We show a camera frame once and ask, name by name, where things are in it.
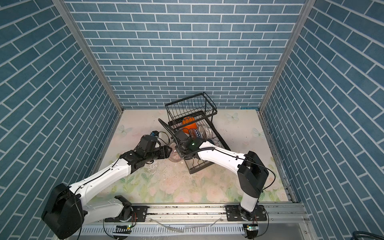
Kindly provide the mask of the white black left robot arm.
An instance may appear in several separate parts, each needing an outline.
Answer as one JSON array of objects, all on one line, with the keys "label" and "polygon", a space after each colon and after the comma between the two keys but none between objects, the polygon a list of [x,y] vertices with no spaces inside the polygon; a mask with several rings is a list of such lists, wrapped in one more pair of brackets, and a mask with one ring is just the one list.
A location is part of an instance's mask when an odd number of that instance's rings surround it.
[{"label": "white black left robot arm", "polygon": [[89,201],[116,181],[125,178],[146,163],[169,158],[172,148],[161,145],[155,136],[144,135],[138,145],[100,170],[71,185],[54,187],[42,213],[42,220],[61,240],[66,239],[83,225],[105,219],[135,223],[137,215],[130,201],[123,196],[95,205]]}]

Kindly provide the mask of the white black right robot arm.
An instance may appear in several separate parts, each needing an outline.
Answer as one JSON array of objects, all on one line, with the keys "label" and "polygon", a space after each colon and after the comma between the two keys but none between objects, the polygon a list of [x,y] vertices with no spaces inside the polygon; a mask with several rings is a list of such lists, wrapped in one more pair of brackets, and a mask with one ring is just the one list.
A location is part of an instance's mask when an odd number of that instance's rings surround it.
[{"label": "white black right robot arm", "polygon": [[244,192],[239,205],[240,215],[244,220],[256,219],[259,198],[269,176],[269,169],[264,166],[256,153],[252,151],[247,154],[232,152],[205,139],[194,139],[182,130],[173,133],[172,139],[182,157],[209,161],[236,174]]}]

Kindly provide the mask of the orange plastic bowl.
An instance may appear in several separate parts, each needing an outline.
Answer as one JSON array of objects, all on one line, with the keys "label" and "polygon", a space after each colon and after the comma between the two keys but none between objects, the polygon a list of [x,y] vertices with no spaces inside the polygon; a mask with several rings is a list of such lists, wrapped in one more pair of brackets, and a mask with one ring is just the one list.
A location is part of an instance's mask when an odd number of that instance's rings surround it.
[{"label": "orange plastic bowl", "polygon": [[186,125],[186,126],[183,127],[182,130],[187,135],[189,135],[192,132],[192,130],[197,130],[198,129],[197,124],[195,123],[195,118],[194,117],[185,117],[185,118],[183,118],[182,124]]}]

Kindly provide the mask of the orange patterned cream bowl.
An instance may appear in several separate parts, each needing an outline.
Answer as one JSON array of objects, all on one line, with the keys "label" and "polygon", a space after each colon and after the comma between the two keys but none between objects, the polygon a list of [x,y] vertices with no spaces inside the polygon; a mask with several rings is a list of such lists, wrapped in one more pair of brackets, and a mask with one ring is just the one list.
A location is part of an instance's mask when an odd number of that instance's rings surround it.
[{"label": "orange patterned cream bowl", "polygon": [[190,134],[191,134],[191,137],[193,138],[193,139],[197,139],[197,138],[203,138],[202,137],[202,134],[199,132],[199,130],[198,129],[190,129]]}]

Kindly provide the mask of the purple white patterned bowl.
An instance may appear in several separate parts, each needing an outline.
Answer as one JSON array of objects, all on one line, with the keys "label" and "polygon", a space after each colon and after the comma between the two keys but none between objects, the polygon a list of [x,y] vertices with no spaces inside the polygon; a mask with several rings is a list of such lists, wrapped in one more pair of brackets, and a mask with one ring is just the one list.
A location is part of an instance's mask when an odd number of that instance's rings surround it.
[{"label": "purple white patterned bowl", "polygon": [[169,147],[172,148],[172,152],[170,153],[169,160],[173,163],[178,163],[183,160],[183,158],[179,155],[178,151],[176,150],[176,143],[171,143]]}]

